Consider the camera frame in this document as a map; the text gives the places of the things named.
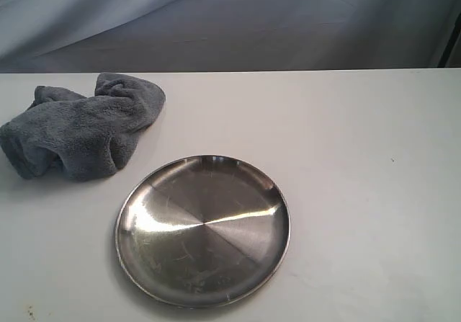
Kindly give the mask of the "grey fluffy towel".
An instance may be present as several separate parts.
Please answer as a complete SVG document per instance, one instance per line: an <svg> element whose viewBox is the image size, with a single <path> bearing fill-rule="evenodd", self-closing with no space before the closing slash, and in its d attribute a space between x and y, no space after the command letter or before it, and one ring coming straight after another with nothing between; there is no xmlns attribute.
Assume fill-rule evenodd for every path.
<svg viewBox="0 0 461 322"><path fill-rule="evenodd" d="M57 168L76 181L123 169L166 101L156 84L118 73L99 74L92 97L54 86L37 86L34 97L1 126L1 149L24 179Z"/></svg>

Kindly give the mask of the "round stainless steel plate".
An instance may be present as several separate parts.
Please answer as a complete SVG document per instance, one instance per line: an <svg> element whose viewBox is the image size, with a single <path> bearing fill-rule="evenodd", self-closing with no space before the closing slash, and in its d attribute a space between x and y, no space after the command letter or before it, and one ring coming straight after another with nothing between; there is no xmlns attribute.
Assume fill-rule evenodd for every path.
<svg viewBox="0 0 461 322"><path fill-rule="evenodd" d="M290 214L276 183L237 158L198 155L150 173L123 202L115 253L147 296L182 308L229 305L279 269Z"/></svg>

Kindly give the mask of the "grey backdrop cloth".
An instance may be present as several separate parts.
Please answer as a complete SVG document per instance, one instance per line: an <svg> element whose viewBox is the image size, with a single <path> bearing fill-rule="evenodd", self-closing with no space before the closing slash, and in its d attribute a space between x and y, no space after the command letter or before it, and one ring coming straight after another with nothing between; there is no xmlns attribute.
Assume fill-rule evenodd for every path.
<svg viewBox="0 0 461 322"><path fill-rule="evenodd" d="M1 71L434 67L460 0L1 0Z"/></svg>

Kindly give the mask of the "black vertical stand pole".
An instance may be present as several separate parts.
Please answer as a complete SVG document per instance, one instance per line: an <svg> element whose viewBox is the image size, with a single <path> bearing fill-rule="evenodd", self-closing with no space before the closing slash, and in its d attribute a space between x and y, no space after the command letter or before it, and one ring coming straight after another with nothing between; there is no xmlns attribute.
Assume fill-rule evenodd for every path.
<svg viewBox="0 0 461 322"><path fill-rule="evenodd" d="M457 44L457 41L460 37L460 18L461 14L458 14L455 24L452 28L452 31L449 35L449 39L444 47L444 50L442 52L442 55L439 59L439 62L437 64L437 68L445 68L449 62L449 59L451 57L451 54L453 50L455 49L455 46Z"/></svg>

